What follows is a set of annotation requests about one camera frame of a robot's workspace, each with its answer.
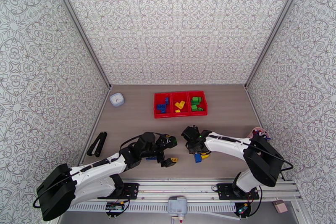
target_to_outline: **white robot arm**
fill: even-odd
[[[256,186],[274,187],[281,171],[293,168],[283,159],[265,139],[265,135],[255,134],[253,138],[234,138],[204,130],[201,133],[196,126],[188,126],[182,133],[187,140],[186,147],[190,154],[210,154],[222,152],[244,160],[249,169],[238,173],[232,190],[237,199],[246,199],[247,194]],[[283,163],[291,167],[281,169]]]
[[[210,133],[204,142],[207,149],[209,151],[217,151],[224,154],[232,155],[245,161],[244,150],[247,149],[248,145],[251,143],[250,139],[225,136],[226,138],[235,140],[235,142],[233,142],[233,140],[227,141],[219,139],[221,137],[224,136],[215,132]],[[240,173],[236,181],[236,185],[239,189],[248,193],[252,188],[262,185],[262,183],[253,176],[250,169],[247,169],[246,171]]]
[[[138,139],[137,142],[122,148],[134,139]],[[120,151],[108,158],[72,168],[67,164],[59,165],[37,188],[37,199],[33,207],[41,208],[43,220],[49,221],[74,204],[107,197],[112,193],[119,196],[118,193],[123,188],[120,173],[138,166],[141,159],[146,157],[156,157],[162,167],[172,166],[177,159],[165,160],[163,151],[176,145],[177,140],[173,136],[146,132],[123,143]]]

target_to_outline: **pink object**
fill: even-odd
[[[285,203],[282,200],[274,201],[273,204],[274,204],[274,207],[276,208],[276,211],[278,213],[284,213],[284,212],[288,211]]]

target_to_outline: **red storage tray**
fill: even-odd
[[[172,106],[173,106],[173,117],[187,117],[190,116],[189,109],[190,109],[190,101],[188,99],[187,92],[174,92],[171,93],[172,95]],[[183,108],[180,110],[180,113],[176,113],[176,110],[179,110],[174,104],[177,102],[185,101]]]
[[[197,107],[201,107],[203,111],[192,111],[192,106],[189,104],[189,111],[191,116],[206,116],[207,115],[207,101],[205,99],[205,94],[203,91],[190,91],[188,92],[188,97],[192,100],[193,97],[202,97],[202,102],[200,102]]]
[[[169,97],[169,105],[166,108],[166,113],[161,113],[160,110],[156,108],[157,104],[165,104],[165,98]],[[171,112],[173,107],[171,106],[171,93],[160,93],[154,94],[154,117],[156,119],[160,118],[171,118]]]
[[[165,104],[165,98],[169,97],[169,105],[166,108],[166,113],[161,113],[156,108],[157,104]],[[192,111],[191,99],[193,97],[202,97],[202,102],[198,105],[203,111]],[[176,102],[185,101],[183,109],[180,113],[176,113],[178,108],[174,105]],[[207,115],[207,101],[205,99],[204,91],[185,91],[185,92],[166,92],[154,94],[154,118],[171,118],[171,117],[186,117],[186,116],[206,116]]]

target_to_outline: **wooden table surface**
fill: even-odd
[[[192,116],[154,119],[154,93],[203,90],[208,103],[207,116]],[[242,85],[124,85],[113,86],[111,94],[120,92],[125,103],[113,107],[106,102],[93,140],[106,131],[104,148],[99,158],[86,156],[84,164],[95,162],[118,152],[120,144],[144,132],[159,132],[173,135],[178,145],[165,150],[166,158],[178,157],[172,167],[162,168],[156,161],[142,160],[139,166],[121,174],[122,178],[234,178],[247,165],[244,161],[225,155],[211,153],[201,163],[195,163],[188,154],[186,141],[181,133],[187,126],[196,125],[219,134],[245,138],[258,126],[247,95]]]

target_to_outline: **ornate wall pattern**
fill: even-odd
[[[285,0],[71,1],[110,83],[237,84]]]
[[[1,223],[41,223],[36,188],[77,163],[106,92],[60,0],[0,0]]]
[[[249,92],[314,223],[336,223],[336,0],[296,0]]]

